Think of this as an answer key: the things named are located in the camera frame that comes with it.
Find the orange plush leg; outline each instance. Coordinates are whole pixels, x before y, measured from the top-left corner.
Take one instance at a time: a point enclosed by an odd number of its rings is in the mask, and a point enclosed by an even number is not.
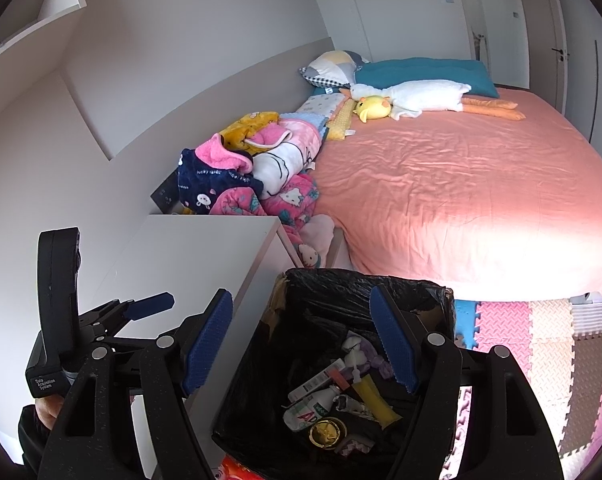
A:
[[[517,103],[513,103],[512,101],[504,101],[503,99],[477,99],[475,97],[462,97],[461,103],[464,105],[504,108],[506,110],[513,110],[518,106]]]
[[[489,106],[467,105],[463,103],[463,111],[470,114],[487,115],[489,117],[500,117],[511,121],[520,121],[526,117],[518,110],[507,108],[494,108]]]

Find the yellow tube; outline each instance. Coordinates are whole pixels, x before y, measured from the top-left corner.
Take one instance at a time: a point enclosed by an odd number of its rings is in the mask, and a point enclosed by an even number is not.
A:
[[[401,415],[390,408],[388,403],[381,397],[379,390],[377,390],[377,385],[369,375],[363,377],[360,383],[352,384],[352,387],[359,394],[367,409],[372,412],[372,415],[381,424],[383,430],[401,418]]]

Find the clothes pile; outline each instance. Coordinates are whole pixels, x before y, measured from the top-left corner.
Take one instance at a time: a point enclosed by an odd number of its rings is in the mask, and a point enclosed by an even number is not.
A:
[[[278,216],[306,267],[321,267],[334,222],[313,217],[314,167],[327,117],[311,112],[248,114],[181,152],[179,199],[195,214]]]

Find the silver screw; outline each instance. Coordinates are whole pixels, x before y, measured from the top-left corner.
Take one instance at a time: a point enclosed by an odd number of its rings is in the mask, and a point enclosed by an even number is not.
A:
[[[92,359],[103,359],[108,354],[108,349],[103,346],[97,346],[92,350]]]
[[[441,334],[432,332],[428,334],[428,342],[434,346],[441,346],[444,342],[446,342],[446,338],[444,338]]]
[[[162,335],[159,339],[156,340],[156,345],[159,348],[168,348],[171,347],[174,343],[174,338],[171,335]]]
[[[505,359],[506,357],[510,357],[510,350],[508,350],[505,346],[503,345],[497,345],[494,347],[494,353],[497,354],[499,357]]]

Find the navy blue fleece clothing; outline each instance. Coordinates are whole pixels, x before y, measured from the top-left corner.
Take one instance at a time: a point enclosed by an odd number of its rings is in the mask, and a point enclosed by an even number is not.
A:
[[[195,155],[194,150],[183,150],[177,168],[179,200],[198,215],[207,215],[217,198],[226,189],[251,187],[259,196],[263,183],[252,173],[236,170],[217,170]]]

